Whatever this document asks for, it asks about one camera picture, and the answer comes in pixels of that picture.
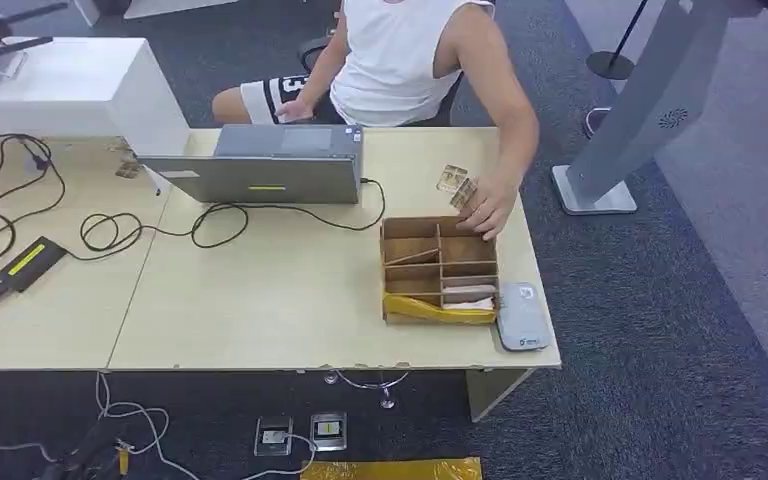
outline gray laptop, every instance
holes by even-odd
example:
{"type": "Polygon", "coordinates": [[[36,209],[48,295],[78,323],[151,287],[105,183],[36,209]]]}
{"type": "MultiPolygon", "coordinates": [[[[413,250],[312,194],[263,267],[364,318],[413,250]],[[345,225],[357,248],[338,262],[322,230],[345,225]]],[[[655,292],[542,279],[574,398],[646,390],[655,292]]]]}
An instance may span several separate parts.
{"type": "Polygon", "coordinates": [[[202,202],[357,203],[360,127],[226,125],[212,157],[138,156],[202,202]]]}

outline white tank top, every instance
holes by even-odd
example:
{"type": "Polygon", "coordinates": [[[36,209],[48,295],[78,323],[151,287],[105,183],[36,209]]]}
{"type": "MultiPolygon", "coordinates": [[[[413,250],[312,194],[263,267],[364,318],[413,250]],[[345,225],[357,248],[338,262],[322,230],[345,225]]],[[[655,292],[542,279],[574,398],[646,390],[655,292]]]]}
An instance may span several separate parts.
{"type": "Polygon", "coordinates": [[[394,127],[437,115],[460,71],[434,78],[446,23],[483,0],[344,0],[350,53],[331,84],[331,102],[349,124],[394,127]]]}

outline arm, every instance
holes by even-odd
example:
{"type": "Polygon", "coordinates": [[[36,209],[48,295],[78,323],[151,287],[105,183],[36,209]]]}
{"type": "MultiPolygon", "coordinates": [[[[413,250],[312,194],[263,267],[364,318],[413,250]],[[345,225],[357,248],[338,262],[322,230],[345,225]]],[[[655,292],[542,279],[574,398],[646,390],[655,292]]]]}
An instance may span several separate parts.
{"type": "Polygon", "coordinates": [[[519,186],[537,151],[539,125],[514,74],[502,32],[475,5],[459,9],[449,25],[458,61],[499,128],[499,163],[479,179],[461,223],[489,240],[501,232],[519,197],[519,186]]]}
{"type": "Polygon", "coordinates": [[[337,21],[337,31],[328,42],[328,46],[319,54],[313,71],[307,83],[299,94],[299,100],[305,105],[313,108],[316,102],[322,98],[322,95],[331,87],[331,82],[343,64],[346,63],[346,56],[349,54],[348,34],[346,30],[346,15],[340,9],[340,19],[337,21]]]}

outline hand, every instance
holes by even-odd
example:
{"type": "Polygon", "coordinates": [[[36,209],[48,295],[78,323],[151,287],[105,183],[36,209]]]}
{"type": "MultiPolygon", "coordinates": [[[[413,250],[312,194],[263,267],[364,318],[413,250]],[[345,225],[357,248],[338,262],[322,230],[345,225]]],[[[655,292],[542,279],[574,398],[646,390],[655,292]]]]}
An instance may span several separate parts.
{"type": "Polygon", "coordinates": [[[313,118],[313,107],[310,107],[308,104],[297,98],[281,104],[281,106],[275,110],[275,116],[283,116],[284,118],[281,119],[283,122],[307,120],[308,118],[313,118]]]}
{"type": "Polygon", "coordinates": [[[458,223],[458,228],[483,234],[484,241],[495,238],[505,228],[518,194],[519,182],[499,174],[481,177],[475,193],[461,210],[460,215],[466,220],[458,223]]]}

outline chair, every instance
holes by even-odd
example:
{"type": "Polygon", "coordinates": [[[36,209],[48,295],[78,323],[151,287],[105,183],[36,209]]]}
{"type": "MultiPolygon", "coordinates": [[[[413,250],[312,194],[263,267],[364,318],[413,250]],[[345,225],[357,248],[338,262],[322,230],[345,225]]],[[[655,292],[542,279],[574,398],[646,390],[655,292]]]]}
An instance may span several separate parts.
{"type": "MultiPolygon", "coordinates": [[[[313,66],[316,64],[316,59],[319,58],[319,54],[328,45],[331,37],[316,38],[303,43],[299,47],[298,57],[302,67],[309,74],[313,70],[313,66]]],[[[420,120],[418,122],[411,123],[409,127],[451,127],[452,126],[452,105],[455,103],[455,95],[458,93],[458,87],[461,85],[463,79],[463,72],[458,76],[458,79],[449,89],[449,93],[443,97],[440,102],[440,109],[437,110],[437,115],[426,120],[420,120]]]]}

